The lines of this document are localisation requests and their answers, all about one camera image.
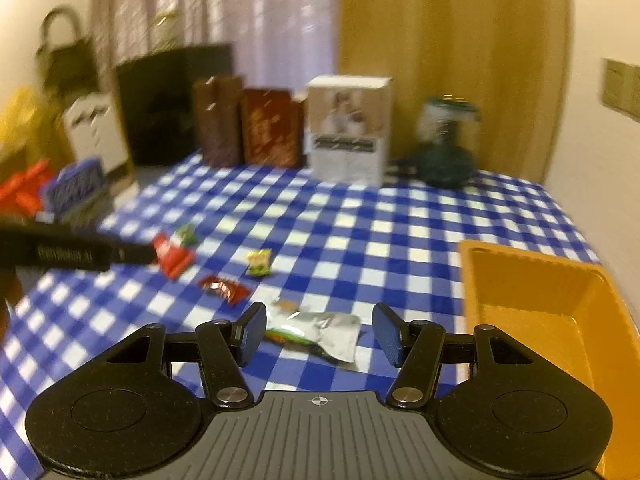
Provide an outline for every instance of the yellow bag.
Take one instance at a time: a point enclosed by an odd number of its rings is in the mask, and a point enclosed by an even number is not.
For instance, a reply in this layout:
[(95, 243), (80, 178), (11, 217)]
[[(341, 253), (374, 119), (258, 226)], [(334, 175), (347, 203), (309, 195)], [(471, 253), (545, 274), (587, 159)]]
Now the yellow bag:
[(60, 111), (27, 86), (14, 92), (0, 114), (0, 142), (5, 153), (24, 152), (25, 167), (46, 158), (57, 171), (74, 160)]

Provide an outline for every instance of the candy wrapper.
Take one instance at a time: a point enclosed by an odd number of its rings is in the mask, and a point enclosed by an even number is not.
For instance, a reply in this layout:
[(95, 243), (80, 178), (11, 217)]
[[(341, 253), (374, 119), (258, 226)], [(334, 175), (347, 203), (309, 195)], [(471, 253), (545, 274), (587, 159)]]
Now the candy wrapper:
[(261, 278), (271, 274), (271, 249), (260, 249), (259, 251), (250, 251), (246, 256), (249, 266), (246, 273), (249, 276)]
[(188, 247), (197, 244), (200, 240), (198, 240), (196, 236), (193, 225), (185, 224), (175, 230), (174, 234), (169, 238), (169, 241), (180, 247)]
[(198, 286), (207, 294), (215, 294), (226, 300), (231, 306), (236, 306), (239, 301), (244, 300), (251, 292), (242, 283), (220, 278), (215, 274), (200, 280)]
[(157, 235), (152, 244), (158, 255), (160, 269), (170, 280), (180, 276), (193, 261), (193, 253), (190, 250), (173, 245), (164, 233)]
[(317, 345), (329, 357), (353, 363), (360, 318), (343, 312), (300, 312), (295, 303), (267, 305), (266, 336), (277, 342)]

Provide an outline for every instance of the product box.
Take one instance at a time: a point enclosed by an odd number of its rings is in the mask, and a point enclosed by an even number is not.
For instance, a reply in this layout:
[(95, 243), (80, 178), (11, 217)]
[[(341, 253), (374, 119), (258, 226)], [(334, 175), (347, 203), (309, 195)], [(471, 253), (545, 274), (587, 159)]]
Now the product box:
[(242, 100), (244, 162), (277, 168), (302, 164), (303, 108), (289, 90), (245, 88)]
[(307, 85), (307, 158), (319, 180), (380, 186), (391, 128), (391, 79), (318, 76)]

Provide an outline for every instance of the orange tray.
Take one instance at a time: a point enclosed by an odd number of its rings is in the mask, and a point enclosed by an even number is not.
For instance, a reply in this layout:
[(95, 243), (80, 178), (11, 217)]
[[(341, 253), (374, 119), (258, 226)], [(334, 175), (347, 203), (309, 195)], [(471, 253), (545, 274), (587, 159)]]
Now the orange tray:
[(640, 340), (604, 268), (474, 240), (460, 254), (467, 329), (495, 325), (595, 391), (613, 415), (598, 473), (640, 479)]

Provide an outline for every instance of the wall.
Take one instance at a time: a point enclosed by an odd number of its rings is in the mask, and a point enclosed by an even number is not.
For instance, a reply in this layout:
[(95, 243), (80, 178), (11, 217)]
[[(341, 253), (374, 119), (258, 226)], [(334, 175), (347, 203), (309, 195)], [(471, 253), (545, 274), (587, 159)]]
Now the wall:
[[(39, 87), (34, 55), (40, 46), (40, 23), (55, 6), (69, 4), (76, 8), (83, 30), (87, 30), (90, 0), (0, 0), (0, 109), (12, 92), (21, 85)], [(71, 40), (71, 28), (63, 21), (54, 22), (52, 39)]]
[(564, 115), (546, 188), (640, 321), (640, 123), (599, 102), (602, 58), (640, 64), (640, 0), (574, 0)]

